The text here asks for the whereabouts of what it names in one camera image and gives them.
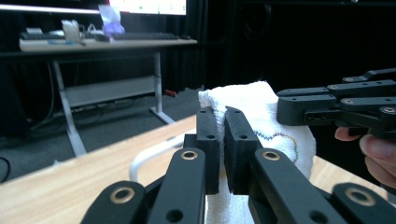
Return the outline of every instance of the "white towel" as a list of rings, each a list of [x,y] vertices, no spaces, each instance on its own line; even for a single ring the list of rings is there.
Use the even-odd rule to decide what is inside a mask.
[[[267,82],[200,91],[198,98],[201,107],[213,108],[220,139],[224,137],[226,106],[237,108],[245,114],[263,147],[285,153],[309,178],[316,153],[315,138],[307,126],[291,127],[276,121],[277,96]],[[219,194],[207,196],[206,224],[253,223],[248,209],[248,196],[232,195],[228,190],[223,149],[224,145],[220,142]]]

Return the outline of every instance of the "metal desk leg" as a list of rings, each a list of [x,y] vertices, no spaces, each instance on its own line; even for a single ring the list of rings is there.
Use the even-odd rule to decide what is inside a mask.
[[[79,137],[78,131],[76,129],[75,123],[72,117],[72,111],[70,109],[70,104],[66,96],[66,90],[64,88],[64,81],[62,80],[61,68],[57,61],[52,62],[53,69],[55,71],[56,79],[58,81],[59,93],[62,99],[62,105],[64,106],[64,115],[67,121],[67,134],[69,135],[70,143],[77,157],[87,154],[87,151]]]
[[[155,99],[157,102],[156,106],[151,108],[151,111],[157,115],[160,119],[162,119],[165,123],[175,123],[174,120],[169,118],[166,114],[163,113],[163,85],[161,81],[161,58],[160,53],[154,53],[154,90],[155,90]]]

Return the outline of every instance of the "monitor screen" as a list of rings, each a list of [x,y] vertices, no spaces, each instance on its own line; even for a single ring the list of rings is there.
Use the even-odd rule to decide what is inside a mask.
[[[187,0],[108,0],[122,12],[141,14],[186,15]]]
[[[0,10],[99,14],[106,0],[1,0]]]

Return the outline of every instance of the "table surface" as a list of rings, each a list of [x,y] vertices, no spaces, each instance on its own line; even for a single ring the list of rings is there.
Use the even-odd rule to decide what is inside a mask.
[[[195,133],[195,126],[192,116],[1,184],[0,223],[79,223],[103,189],[129,180],[130,163],[139,152],[160,147],[175,136]],[[146,186],[164,175],[176,150],[145,163],[139,170],[139,182]],[[357,183],[387,197],[378,186],[318,157],[310,181],[328,192],[337,183]]]
[[[96,41],[84,39],[83,44],[67,43],[65,40],[21,40],[20,48],[24,52],[49,52],[49,51],[85,51],[90,49],[125,49],[148,48],[160,46],[177,46],[197,44],[196,40],[168,39],[168,40],[111,40]]]

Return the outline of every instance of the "finger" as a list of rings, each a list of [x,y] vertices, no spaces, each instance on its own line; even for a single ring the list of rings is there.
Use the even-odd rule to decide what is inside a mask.
[[[384,163],[382,161],[373,159],[378,165],[380,165],[384,170],[386,170],[390,175],[393,175],[396,177],[396,166],[394,165],[389,165],[387,163]]]
[[[390,166],[392,167],[390,171],[393,172],[393,174],[391,174],[387,169],[385,169],[380,163],[375,161],[373,158],[366,157],[365,162],[366,162],[367,170],[375,179],[377,179],[379,182],[381,182],[382,184],[388,187],[396,189],[396,176],[394,175],[396,169],[394,166]]]
[[[388,165],[396,166],[396,141],[367,134],[363,136],[359,144],[365,155]]]
[[[335,130],[334,137],[340,141],[350,142],[358,139],[360,136],[359,135],[350,136],[348,128],[339,127],[337,128],[337,130]]]

